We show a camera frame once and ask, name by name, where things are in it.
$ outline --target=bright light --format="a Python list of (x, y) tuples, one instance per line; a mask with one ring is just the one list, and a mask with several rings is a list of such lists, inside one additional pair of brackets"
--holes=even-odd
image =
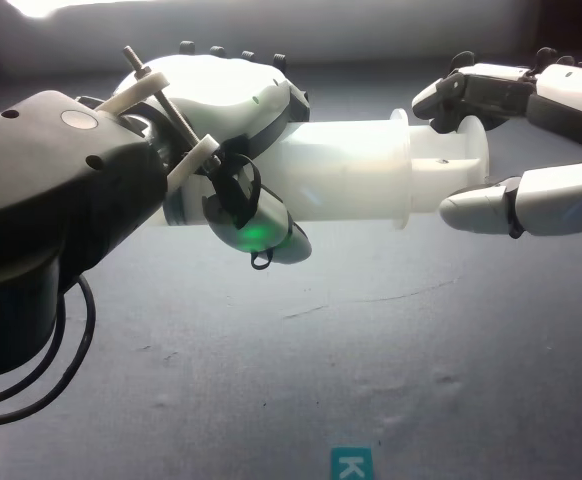
[(92, 5), (94, 3), (150, 2), (153, 0), (7, 0), (20, 13), (32, 18), (44, 18), (56, 10), (73, 5)]

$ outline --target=white cylinder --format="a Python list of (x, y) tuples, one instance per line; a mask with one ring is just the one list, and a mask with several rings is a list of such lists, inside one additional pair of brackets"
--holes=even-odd
[[(433, 212), (454, 191), (482, 183), (488, 149), (475, 117), (441, 135), (409, 127), (395, 110), (390, 120), (290, 123), (254, 163), (297, 222), (393, 219), (403, 227), (410, 212)], [(213, 194), (206, 178), (189, 178), (185, 223), (206, 223), (202, 197)]]

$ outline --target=black cable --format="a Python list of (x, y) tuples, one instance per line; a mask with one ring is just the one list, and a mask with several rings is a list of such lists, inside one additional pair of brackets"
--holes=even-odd
[(58, 298), (58, 307), (56, 310), (56, 321), (55, 321), (55, 332), (53, 333), (53, 340), (51, 341), (51, 345), (49, 346), (49, 350), (47, 350), (46, 355), (40, 362), (40, 364), (35, 367), (35, 369), (27, 375), (25, 378), (20, 380), (18, 383), (13, 385), (12, 387), (7, 388), (6, 390), (0, 392), (0, 402), (4, 402), (5, 400), (17, 395), (33, 382), (35, 382), (38, 378), (42, 376), (44, 372), (47, 371), (55, 356), (58, 354), (58, 350), (60, 350), (60, 345), (62, 345), (62, 338), (64, 337), (64, 327), (66, 325), (66, 312), (64, 307), (64, 297)]
[[(80, 368), (80, 365), (84, 360), (84, 357), (89, 351), (91, 341), (93, 340), (93, 332), (95, 331), (95, 321), (96, 321), (95, 301), (93, 299), (93, 292), (91, 291), (88, 282), (82, 275), (80, 275), (80, 277), (78, 278), (78, 285), (80, 285), (80, 288), (82, 289), (84, 300), (87, 305), (87, 320), (84, 329), (84, 335), (82, 336), (82, 341), (78, 346), (78, 350), (75, 354), (75, 357), (73, 358), (71, 364), (62, 375), (60, 381), (56, 384), (55, 387), (53, 387), (53, 389), (51, 389), (49, 393), (47, 393), (37, 402), (32, 403), (27, 407), (24, 407), (20, 410), (16, 410), (15, 412), (0, 415), (0, 425), (6, 425), (7, 423), (17, 422), (18, 420), (22, 420), (23, 418), (29, 417), (34, 413), (37, 413), (43, 408), (47, 407), (51, 402), (53, 402), (56, 398), (60, 396), (60, 394), (67, 388), (69, 383), (71, 383), (71, 380), (73, 379), (75, 374), (78, 372), (78, 369)], [(66, 316), (63, 297), (58, 299), (57, 315), (58, 320)]]

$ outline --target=gray table surface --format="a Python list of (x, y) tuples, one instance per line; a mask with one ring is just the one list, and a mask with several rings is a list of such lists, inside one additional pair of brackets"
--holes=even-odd
[[(297, 68), (313, 120), (388, 118), (445, 63)], [(106, 96), (118, 76), (0, 84)], [(511, 121), (496, 178), (582, 161)], [(582, 234), (470, 235), (437, 215), (303, 225), (310, 260), (255, 272), (206, 227), (143, 228), (87, 273), (95, 340), (67, 391), (0, 427), (0, 479), (329, 478), (330, 449), (373, 449), (376, 478), (582, 480)], [(69, 294), (59, 361), (84, 326)], [(26, 369), (0, 377), (0, 387)]]

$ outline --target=teal label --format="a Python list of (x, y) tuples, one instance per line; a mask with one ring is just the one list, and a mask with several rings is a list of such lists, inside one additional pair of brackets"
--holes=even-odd
[(338, 447), (331, 450), (331, 480), (373, 480), (370, 448)]

